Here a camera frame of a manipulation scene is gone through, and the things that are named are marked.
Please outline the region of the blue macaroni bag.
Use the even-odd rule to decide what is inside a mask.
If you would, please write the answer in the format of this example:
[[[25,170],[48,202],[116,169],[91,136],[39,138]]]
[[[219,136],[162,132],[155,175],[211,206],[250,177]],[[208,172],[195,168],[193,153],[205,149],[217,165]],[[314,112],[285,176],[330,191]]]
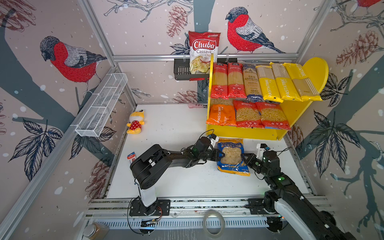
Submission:
[[[219,150],[217,167],[220,172],[246,177],[251,175],[248,166],[242,160],[243,139],[220,138],[217,147]]]

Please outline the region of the orange Pastatime macaroni bag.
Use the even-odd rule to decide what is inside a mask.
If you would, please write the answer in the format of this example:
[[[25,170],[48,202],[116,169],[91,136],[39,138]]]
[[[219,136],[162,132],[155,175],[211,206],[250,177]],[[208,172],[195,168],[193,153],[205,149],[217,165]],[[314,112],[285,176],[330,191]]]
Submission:
[[[233,102],[233,99],[211,99],[206,124],[236,127],[236,111]]]

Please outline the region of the red macaroni bag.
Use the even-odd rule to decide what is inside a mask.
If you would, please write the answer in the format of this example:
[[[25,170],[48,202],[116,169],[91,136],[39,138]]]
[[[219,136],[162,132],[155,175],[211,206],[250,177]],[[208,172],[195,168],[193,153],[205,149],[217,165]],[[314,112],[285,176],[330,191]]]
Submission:
[[[282,108],[276,104],[256,103],[261,114],[261,122],[267,129],[290,130],[290,124]]]
[[[238,128],[260,128],[264,129],[261,115],[255,103],[246,103],[242,101],[234,101],[236,111],[236,122]]]

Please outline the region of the red spaghetti bag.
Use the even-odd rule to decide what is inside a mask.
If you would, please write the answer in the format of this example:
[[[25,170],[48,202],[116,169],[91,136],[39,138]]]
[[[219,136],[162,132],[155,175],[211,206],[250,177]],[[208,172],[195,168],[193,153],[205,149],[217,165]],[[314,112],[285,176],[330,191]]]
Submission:
[[[228,99],[228,66],[222,63],[214,63],[211,98]]]
[[[243,65],[228,63],[228,97],[245,99],[245,85],[243,80]]]

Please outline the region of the dark blue spaghetti bag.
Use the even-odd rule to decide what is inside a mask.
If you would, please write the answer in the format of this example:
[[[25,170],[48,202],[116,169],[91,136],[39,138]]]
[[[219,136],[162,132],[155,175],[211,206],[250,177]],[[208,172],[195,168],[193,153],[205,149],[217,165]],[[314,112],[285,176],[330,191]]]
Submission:
[[[263,102],[263,94],[255,65],[243,64],[243,79],[247,99],[253,103]]]

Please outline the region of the yellow Pastatime spaghetti bag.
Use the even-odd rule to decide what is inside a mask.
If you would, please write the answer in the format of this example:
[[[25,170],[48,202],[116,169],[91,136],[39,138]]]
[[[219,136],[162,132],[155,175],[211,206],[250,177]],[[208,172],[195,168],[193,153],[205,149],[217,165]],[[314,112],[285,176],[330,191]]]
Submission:
[[[302,102],[322,101],[319,92],[315,88],[302,65],[284,63],[283,66],[286,68]]]
[[[302,99],[283,64],[270,63],[278,90],[283,101],[297,101]]]
[[[272,67],[259,65],[256,66],[256,71],[264,101],[282,103],[283,100],[280,96]]]

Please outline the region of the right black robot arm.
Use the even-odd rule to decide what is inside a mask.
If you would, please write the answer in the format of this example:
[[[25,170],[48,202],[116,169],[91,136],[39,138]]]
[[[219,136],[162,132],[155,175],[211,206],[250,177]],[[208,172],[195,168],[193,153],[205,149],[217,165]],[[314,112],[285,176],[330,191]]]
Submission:
[[[304,240],[354,240],[355,237],[341,231],[330,214],[318,211],[281,171],[280,159],[275,151],[265,151],[259,159],[255,154],[241,154],[244,163],[271,188],[265,192],[264,209],[278,213]]]

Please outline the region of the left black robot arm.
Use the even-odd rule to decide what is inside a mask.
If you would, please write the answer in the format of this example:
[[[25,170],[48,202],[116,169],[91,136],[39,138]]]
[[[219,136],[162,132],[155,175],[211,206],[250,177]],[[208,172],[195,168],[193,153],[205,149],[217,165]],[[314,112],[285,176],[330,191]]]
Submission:
[[[210,134],[201,136],[193,145],[181,151],[169,151],[155,144],[136,158],[130,165],[134,183],[138,185],[141,204],[153,207],[158,198],[155,183],[168,168],[191,168],[204,165],[208,161],[217,162],[221,151],[215,148],[219,137]]]

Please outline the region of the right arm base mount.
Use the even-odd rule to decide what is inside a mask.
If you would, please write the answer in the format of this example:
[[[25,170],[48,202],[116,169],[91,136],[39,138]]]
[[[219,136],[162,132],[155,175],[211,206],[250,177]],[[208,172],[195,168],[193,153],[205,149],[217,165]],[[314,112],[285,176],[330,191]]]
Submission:
[[[250,210],[251,215],[274,215],[278,214],[275,203],[279,199],[281,196],[274,191],[267,191],[262,198],[248,199],[248,203],[244,207]]]

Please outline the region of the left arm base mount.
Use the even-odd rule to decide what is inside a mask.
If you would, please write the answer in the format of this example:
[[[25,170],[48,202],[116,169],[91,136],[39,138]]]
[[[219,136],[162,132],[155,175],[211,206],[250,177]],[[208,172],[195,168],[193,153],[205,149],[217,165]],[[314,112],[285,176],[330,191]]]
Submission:
[[[170,214],[171,201],[157,199],[149,207],[145,207],[140,197],[132,199],[129,204],[130,217],[168,216]]]

